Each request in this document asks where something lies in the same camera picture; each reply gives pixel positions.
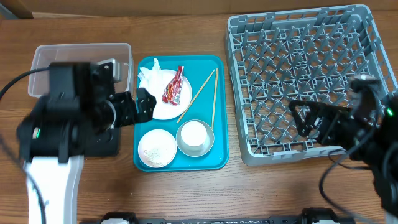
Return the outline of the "red sauce packet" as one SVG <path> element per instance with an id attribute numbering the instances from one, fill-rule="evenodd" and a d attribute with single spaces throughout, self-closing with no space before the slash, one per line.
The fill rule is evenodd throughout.
<path id="1" fill-rule="evenodd" d="M 179 65 L 178 70 L 173 79 L 165 87 L 162 95 L 162 101 L 171 105 L 180 104 L 180 94 L 184 78 L 184 66 Z"/>

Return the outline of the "grey bowl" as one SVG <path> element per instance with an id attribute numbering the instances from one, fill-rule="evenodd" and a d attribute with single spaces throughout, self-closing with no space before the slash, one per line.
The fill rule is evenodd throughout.
<path id="1" fill-rule="evenodd" d="M 205 123 L 204 121 L 197 120 L 197 119 L 193 119 L 193 120 L 190 120 L 190 121 L 199 121 L 205 126 L 206 131 L 207 131 L 207 139 L 205 140 L 205 142 L 201 146 L 191 147 L 191 146 L 186 145 L 182 141 L 182 138 L 181 138 L 182 126 L 186 122 L 189 122 L 189 121 L 186 121 L 185 123 L 183 123 L 181 125 L 181 127 L 179 127 L 179 129 L 178 129 L 178 131 L 176 133 L 177 146 L 180 149 L 180 151 L 182 153 L 184 153 L 185 155 L 187 155 L 187 156 L 190 156 L 190 157 L 204 156 L 206 153 L 208 153 L 211 150 L 211 148 L 214 145 L 214 142 L 215 142 L 214 132 L 213 132 L 212 128 L 207 123 Z"/>

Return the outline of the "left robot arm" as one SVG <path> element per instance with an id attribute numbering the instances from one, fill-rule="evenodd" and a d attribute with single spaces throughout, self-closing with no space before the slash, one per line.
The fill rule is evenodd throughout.
<path id="1" fill-rule="evenodd" d="M 87 157 L 119 152 L 121 128 L 152 119 L 156 99 L 139 88 L 116 93 L 113 62 L 53 62 L 49 92 L 18 125 L 13 161 L 27 177 L 30 223 L 76 223 Z"/>

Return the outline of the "left wooden chopstick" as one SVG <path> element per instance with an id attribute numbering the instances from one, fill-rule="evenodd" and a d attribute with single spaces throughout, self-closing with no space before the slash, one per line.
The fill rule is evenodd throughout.
<path id="1" fill-rule="evenodd" d="M 204 87 L 206 86 L 206 84 L 208 83 L 208 81 L 210 80 L 210 78 L 213 76 L 213 74 L 217 71 L 217 68 L 214 69 L 208 76 L 208 78 L 203 82 L 202 86 L 200 87 L 200 89 L 197 91 L 197 93 L 195 94 L 195 96 L 192 98 L 192 100 L 190 101 L 188 107 L 186 108 L 186 110 L 180 115 L 179 119 L 177 120 L 177 124 L 182 120 L 182 118 L 185 116 L 185 114 L 187 113 L 187 111 L 189 110 L 189 108 L 191 107 L 191 105 L 193 104 L 193 102 L 197 99 L 197 97 L 199 96 L 199 94 L 202 92 L 202 90 L 204 89 Z"/>

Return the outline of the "teal plastic tray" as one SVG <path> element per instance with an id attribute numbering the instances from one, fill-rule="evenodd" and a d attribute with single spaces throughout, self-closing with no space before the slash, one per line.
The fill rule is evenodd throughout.
<path id="1" fill-rule="evenodd" d="M 190 157 L 177 151 L 175 159 L 167 166 L 151 168 L 145 165 L 138 155 L 138 144 L 145 133 L 153 129 L 164 129 L 176 135 L 178 128 L 186 121 L 198 119 L 211 125 L 215 75 L 210 78 L 202 92 L 193 102 L 185 116 L 177 124 L 177 118 L 161 121 L 153 119 L 148 123 L 137 124 L 134 127 L 134 165 L 144 172 L 175 172 L 190 170 L 217 170 L 228 161 L 228 119 L 226 111 L 226 90 L 224 80 L 224 65 L 215 55 L 168 55 L 156 56 L 162 69 L 176 70 L 179 65 L 184 66 L 184 75 L 189 81 L 193 94 L 202 86 L 209 74 L 218 68 L 218 87 L 215 109 L 214 134 L 215 143 L 204 156 Z"/>

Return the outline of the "white napkin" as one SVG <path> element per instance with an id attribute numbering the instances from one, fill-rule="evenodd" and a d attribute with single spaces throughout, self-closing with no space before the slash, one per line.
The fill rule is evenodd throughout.
<path id="1" fill-rule="evenodd" d="M 154 58 L 154 65 L 151 69 L 140 67 L 138 78 L 139 88 L 145 88 L 150 94 L 156 96 L 162 90 L 162 69 L 157 58 Z"/>

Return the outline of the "rice grains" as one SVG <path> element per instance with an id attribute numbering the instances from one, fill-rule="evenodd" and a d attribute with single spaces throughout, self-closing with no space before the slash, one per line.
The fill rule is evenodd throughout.
<path id="1" fill-rule="evenodd" d="M 146 149 L 144 156 L 152 166 L 164 166 L 169 161 L 168 150 L 161 147 Z"/>

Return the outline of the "wooden chopstick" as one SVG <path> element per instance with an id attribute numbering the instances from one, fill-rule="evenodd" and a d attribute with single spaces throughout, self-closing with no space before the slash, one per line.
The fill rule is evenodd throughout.
<path id="1" fill-rule="evenodd" d="M 202 92 L 202 90 L 204 89 L 204 87 L 206 86 L 206 84 L 208 83 L 208 81 L 210 80 L 210 78 L 213 76 L 213 74 L 217 71 L 217 68 L 214 69 L 208 76 L 208 78 L 203 82 L 202 86 L 200 87 L 200 89 L 197 91 L 197 93 L 195 94 L 195 96 L 192 98 L 192 100 L 190 101 L 188 107 L 186 108 L 186 110 L 180 115 L 179 119 L 177 120 L 177 124 L 182 120 L 182 118 L 185 116 L 185 114 L 187 113 L 187 111 L 189 110 L 189 108 L 191 107 L 191 105 L 193 104 L 193 102 L 197 99 L 197 97 L 199 96 L 199 94 Z"/>
<path id="2" fill-rule="evenodd" d="M 217 99 L 217 87 L 218 87 L 218 68 L 216 68 L 215 75 L 215 86 L 214 86 L 214 94 L 213 94 L 213 108 L 212 108 L 212 117 L 211 117 L 211 128 L 214 129 L 215 122 L 215 109 L 216 109 L 216 99 Z"/>

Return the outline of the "white cup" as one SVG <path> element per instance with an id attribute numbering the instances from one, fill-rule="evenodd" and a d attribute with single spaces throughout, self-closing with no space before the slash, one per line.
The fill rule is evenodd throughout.
<path id="1" fill-rule="evenodd" d="M 182 126 L 181 138 L 188 146 L 201 146 L 207 139 L 207 131 L 201 122 L 189 121 Z"/>

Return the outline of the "grey dishwasher rack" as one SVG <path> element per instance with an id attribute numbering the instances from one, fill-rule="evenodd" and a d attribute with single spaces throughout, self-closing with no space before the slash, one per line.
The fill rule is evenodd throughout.
<path id="1" fill-rule="evenodd" d="M 249 166 L 331 151 L 315 141 L 316 131 L 298 134 L 292 100 L 353 106 L 354 75 L 378 78 L 381 98 L 397 92 L 373 15 L 362 4 L 232 16 L 226 56 L 241 158 Z"/>

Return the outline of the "pink bowl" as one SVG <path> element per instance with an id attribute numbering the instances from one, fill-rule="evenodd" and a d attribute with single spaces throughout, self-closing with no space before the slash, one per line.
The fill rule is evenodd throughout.
<path id="1" fill-rule="evenodd" d="M 151 168 L 169 165 L 177 154 L 177 142 L 166 130 L 153 129 L 140 139 L 138 147 L 140 160 Z"/>

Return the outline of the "large white plate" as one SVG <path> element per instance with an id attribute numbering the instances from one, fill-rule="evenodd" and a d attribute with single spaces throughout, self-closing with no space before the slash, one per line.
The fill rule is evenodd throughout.
<path id="1" fill-rule="evenodd" d="M 175 70 L 162 69 L 162 90 L 156 96 L 156 106 L 154 108 L 153 118 L 158 120 L 168 120 L 180 116 L 188 107 L 192 99 L 192 88 L 186 77 L 183 78 L 183 85 L 180 94 L 180 104 L 171 105 L 162 101 L 162 95 L 165 87 L 175 76 Z"/>

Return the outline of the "black tray bin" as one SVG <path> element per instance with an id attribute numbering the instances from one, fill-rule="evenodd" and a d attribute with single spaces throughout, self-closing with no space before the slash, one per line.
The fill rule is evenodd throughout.
<path id="1" fill-rule="evenodd" d="M 109 129 L 89 137 L 84 150 L 85 157 L 112 157 L 119 152 L 121 128 Z"/>

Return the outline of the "right wooden chopstick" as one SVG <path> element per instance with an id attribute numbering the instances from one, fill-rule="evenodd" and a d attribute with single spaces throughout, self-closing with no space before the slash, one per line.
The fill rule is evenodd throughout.
<path id="1" fill-rule="evenodd" d="M 215 122 L 215 109 L 216 109 L 216 99 L 217 99 L 217 87 L 218 87 L 218 68 L 216 68 L 215 75 L 215 86 L 214 86 L 214 94 L 213 94 L 213 108 L 212 108 L 212 117 L 211 117 L 211 128 L 214 129 Z"/>

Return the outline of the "clear plastic bin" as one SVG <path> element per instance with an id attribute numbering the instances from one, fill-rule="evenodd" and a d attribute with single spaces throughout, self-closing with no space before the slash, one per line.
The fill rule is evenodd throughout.
<path id="1" fill-rule="evenodd" d="M 127 43 L 87 43 L 40 45 L 36 48 L 31 69 L 48 67 L 52 62 L 91 62 L 103 64 L 114 60 L 116 93 L 133 92 L 134 61 Z"/>

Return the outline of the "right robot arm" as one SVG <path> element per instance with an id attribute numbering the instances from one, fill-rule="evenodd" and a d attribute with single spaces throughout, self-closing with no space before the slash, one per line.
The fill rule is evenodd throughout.
<path id="1" fill-rule="evenodd" d="M 386 212 L 386 222 L 397 223 L 397 95 L 380 98 L 380 80 L 370 75 L 356 75 L 350 88 L 358 103 L 354 108 L 316 101 L 292 100 L 289 110 L 298 134 L 308 136 L 314 129 L 322 146 L 335 146 L 343 155 L 328 168 L 319 182 L 321 196 L 332 206 L 356 217 L 364 217 L 339 206 L 323 189 L 327 175 L 347 157 L 365 163 L 364 170 L 374 176 L 374 189 Z"/>

